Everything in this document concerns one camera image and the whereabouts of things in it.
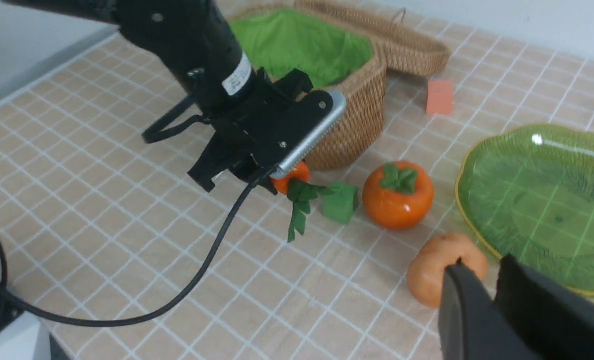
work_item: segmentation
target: white label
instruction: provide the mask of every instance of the white label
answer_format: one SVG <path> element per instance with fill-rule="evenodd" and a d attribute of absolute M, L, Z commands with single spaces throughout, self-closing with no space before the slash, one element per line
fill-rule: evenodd
<path fill-rule="evenodd" d="M 226 89 L 228 95 L 235 95 L 239 90 L 241 90 L 242 87 L 244 87 L 250 78 L 250 73 L 252 70 L 253 68 L 250 65 L 250 60 L 248 60 L 246 53 L 243 52 L 241 61 L 239 62 L 239 65 L 235 71 L 221 83 L 223 88 Z"/>

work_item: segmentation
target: screw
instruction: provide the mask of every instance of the screw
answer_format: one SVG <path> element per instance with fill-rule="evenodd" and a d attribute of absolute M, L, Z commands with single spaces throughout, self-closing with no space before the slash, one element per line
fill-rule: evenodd
<path fill-rule="evenodd" d="M 194 68 L 194 69 L 188 71 L 188 76 L 190 76 L 191 78 L 194 78 L 195 76 L 200 75 L 201 73 L 203 73 L 202 68 Z"/>

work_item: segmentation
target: white wall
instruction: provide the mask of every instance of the white wall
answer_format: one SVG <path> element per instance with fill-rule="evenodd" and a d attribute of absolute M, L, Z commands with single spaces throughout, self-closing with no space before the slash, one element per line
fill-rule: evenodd
<path fill-rule="evenodd" d="M 594 0 L 378 0 L 594 59 Z"/>
<path fill-rule="evenodd" d="M 108 25 L 0 2 L 0 89 Z"/>

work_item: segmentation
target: toy carrot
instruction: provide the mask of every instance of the toy carrot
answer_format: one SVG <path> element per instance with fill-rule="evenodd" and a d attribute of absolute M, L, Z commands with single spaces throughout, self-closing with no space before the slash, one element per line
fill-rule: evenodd
<path fill-rule="evenodd" d="M 310 201 L 319 196 L 335 194 L 325 186 L 309 184 L 310 170 L 305 162 L 299 162 L 290 173 L 283 178 L 273 178 L 272 185 L 278 192 L 286 195 L 292 202 L 292 216 L 288 226 L 288 242 L 294 241 L 295 232 L 303 235 L 306 231 L 306 215 L 310 214 Z"/>

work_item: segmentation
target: green block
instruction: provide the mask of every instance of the green block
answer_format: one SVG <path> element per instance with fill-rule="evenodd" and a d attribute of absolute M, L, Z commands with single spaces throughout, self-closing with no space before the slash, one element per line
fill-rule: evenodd
<path fill-rule="evenodd" d="M 359 207 L 359 189 L 356 186 L 348 185 L 340 181 L 328 185 L 336 194 L 322 196 L 322 214 L 341 224 L 350 222 L 352 215 Z"/>

